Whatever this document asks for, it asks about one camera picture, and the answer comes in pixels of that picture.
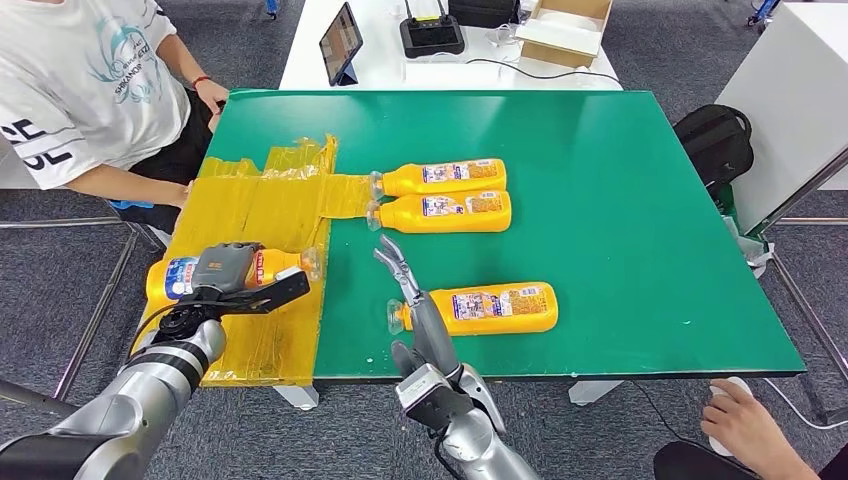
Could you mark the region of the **person's left hand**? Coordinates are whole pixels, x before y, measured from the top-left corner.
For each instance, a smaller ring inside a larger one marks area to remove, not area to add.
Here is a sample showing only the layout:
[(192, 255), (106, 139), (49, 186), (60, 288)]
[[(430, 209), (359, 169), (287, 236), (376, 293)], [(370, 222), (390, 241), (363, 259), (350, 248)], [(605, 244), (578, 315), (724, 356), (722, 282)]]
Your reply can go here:
[(220, 121), (223, 108), (229, 97), (229, 90), (213, 81), (208, 76), (201, 76), (193, 82), (193, 87), (199, 98), (211, 112), (208, 128), (215, 132)]

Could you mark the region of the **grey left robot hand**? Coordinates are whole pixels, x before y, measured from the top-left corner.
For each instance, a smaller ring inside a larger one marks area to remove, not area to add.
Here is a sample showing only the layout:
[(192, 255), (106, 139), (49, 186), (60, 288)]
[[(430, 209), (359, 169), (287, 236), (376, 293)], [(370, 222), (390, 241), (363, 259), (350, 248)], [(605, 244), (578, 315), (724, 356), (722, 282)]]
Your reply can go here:
[(245, 290), (248, 271), (261, 247), (258, 242), (229, 242), (206, 248), (192, 274), (192, 293), (214, 290), (231, 294)]

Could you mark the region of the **person's hand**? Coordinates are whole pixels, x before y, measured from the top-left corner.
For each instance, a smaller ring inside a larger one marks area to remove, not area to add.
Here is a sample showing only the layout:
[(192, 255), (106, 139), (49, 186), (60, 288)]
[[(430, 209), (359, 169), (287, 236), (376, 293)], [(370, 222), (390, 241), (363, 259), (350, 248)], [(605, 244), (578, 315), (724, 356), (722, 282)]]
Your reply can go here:
[(703, 432), (762, 479), (819, 479), (768, 411), (745, 392), (715, 396), (703, 417)]

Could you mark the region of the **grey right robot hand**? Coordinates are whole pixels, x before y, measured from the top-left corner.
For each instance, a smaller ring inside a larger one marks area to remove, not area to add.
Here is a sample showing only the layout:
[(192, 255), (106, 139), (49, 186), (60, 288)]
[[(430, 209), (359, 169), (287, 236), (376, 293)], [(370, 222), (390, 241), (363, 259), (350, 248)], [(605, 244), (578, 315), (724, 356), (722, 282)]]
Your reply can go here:
[(402, 377), (411, 375), (425, 363), (436, 367), (451, 382), (458, 382), (462, 365), (448, 334), (444, 319), (427, 290), (419, 287), (401, 249), (387, 235), (379, 237), (374, 257), (384, 264), (398, 282), (410, 308), (413, 347), (402, 341), (391, 345), (393, 361)]

